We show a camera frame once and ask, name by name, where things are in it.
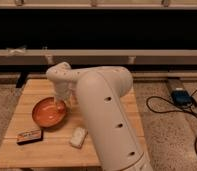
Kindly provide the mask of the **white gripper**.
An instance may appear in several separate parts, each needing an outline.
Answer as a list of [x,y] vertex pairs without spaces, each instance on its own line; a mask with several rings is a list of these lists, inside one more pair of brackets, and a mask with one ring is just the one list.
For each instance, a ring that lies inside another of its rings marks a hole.
[[76,98],[74,94],[71,94],[71,85],[68,82],[60,82],[54,85],[55,89],[55,105],[62,106],[63,102],[61,100],[68,100],[69,106],[76,104]]

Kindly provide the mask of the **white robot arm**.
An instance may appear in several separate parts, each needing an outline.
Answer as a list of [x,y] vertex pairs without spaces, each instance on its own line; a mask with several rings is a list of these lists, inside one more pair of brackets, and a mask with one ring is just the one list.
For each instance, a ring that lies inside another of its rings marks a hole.
[[120,66],[73,69],[66,62],[46,71],[55,98],[74,86],[85,126],[104,171],[153,171],[120,98],[132,88],[130,71]]

